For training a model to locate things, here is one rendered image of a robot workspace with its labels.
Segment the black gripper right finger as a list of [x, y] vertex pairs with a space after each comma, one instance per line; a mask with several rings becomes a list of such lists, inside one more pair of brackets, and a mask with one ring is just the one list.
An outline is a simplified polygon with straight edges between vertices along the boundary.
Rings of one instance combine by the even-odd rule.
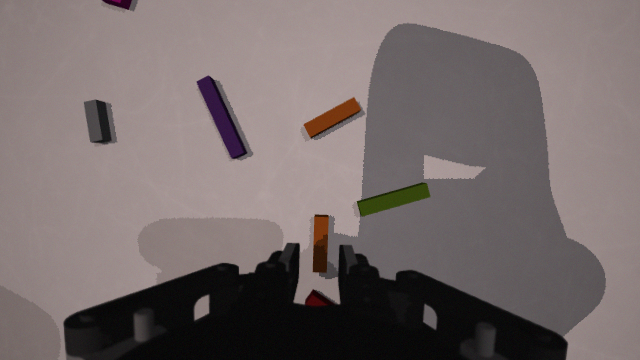
[[[554, 331], [420, 272], [399, 271], [390, 280], [368, 264], [352, 245], [339, 246], [345, 313], [399, 323], [469, 360], [566, 360], [568, 343]], [[423, 322], [425, 304], [436, 313], [436, 330]]]

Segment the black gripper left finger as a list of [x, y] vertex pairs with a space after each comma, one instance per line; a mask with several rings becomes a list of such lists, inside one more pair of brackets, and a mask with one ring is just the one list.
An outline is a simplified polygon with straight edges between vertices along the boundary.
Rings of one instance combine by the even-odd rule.
[[[245, 310], [282, 308], [284, 301], [294, 302], [299, 259], [300, 243], [287, 243], [249, 274], [239, 274], [235, 264], [219, 263], [76, 312], [63, 323], [66, 360], [116, 360], [176, 327]], [[206, 295], [209, 314], [194, 321], [195, 304]]]

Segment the orange rectangular rod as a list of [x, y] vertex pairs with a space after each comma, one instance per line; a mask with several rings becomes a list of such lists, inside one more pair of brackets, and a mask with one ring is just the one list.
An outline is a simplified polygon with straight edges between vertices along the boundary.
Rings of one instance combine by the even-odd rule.
[[303, 124], [310, 138], [328, 130], [361, 111], [355, 97]]
[[314, 216], [313, 272], [327, 273], [329, 215]]

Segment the olive green rectangular bar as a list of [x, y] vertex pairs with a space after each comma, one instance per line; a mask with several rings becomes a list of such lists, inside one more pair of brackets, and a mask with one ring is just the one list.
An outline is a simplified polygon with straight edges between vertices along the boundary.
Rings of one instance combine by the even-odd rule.
[[425, 198], [430, 193], [427, 183], [419, 183], [370, 198], [357, 201], [361, 216], [366, 216]]

